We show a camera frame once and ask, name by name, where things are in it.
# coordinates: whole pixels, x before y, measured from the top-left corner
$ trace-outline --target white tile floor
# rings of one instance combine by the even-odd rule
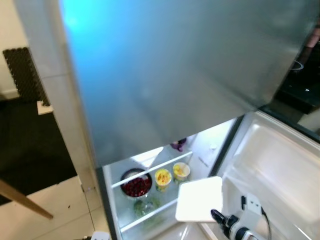
[[[4,204],[0,206],[1,240],[75,240],[94,231],[109,232],[96,191],[83,193],[77,176],[28,198],[53,214],[53,219],[15,202]]]

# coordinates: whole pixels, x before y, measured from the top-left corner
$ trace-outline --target purple item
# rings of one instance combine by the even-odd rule
[[[175,141],[173,143],[170,143],[171,147],[173,149],[177,149],[179,152],[182,152],[182,146],[186,143],[187,139],[186,138],[183,138],[179,141]]]

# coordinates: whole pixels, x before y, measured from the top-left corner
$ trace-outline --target wooden chair leg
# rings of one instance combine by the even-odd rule
[[[36,212],[37,214],[40,214],[41,216],[47,218],[47,219],[53,219],[54,216],[44,210],[39,205],[35,204],[33,201],[31,201],[29,198],[27,198],[25,195],[23,195],[21,192],[17,191],[15,188],[4,182],[0,179],[0,195],[3,195],[7,199],[10,199],[12,201],[15,201],[26,208]]]

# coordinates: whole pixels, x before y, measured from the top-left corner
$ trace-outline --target yogurt cup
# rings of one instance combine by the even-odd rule
[[[184,162],[177,162],[173,165],[173,181],[177,184],[188,180],[190,167]]]
[[[171,182],[172,175],[165,169],[161,168],[155,172],[155,189],[159,192],[165,192]]]

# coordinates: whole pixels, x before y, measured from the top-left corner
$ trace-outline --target stainless steel refrigerator door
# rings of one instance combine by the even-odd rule
[[[223,212],[256,195],[273,239],[319,239],[320,145],[262,112],[246,114],[218,171]]]
[[[60,0],[97,167],[267,104],[318,0]]]

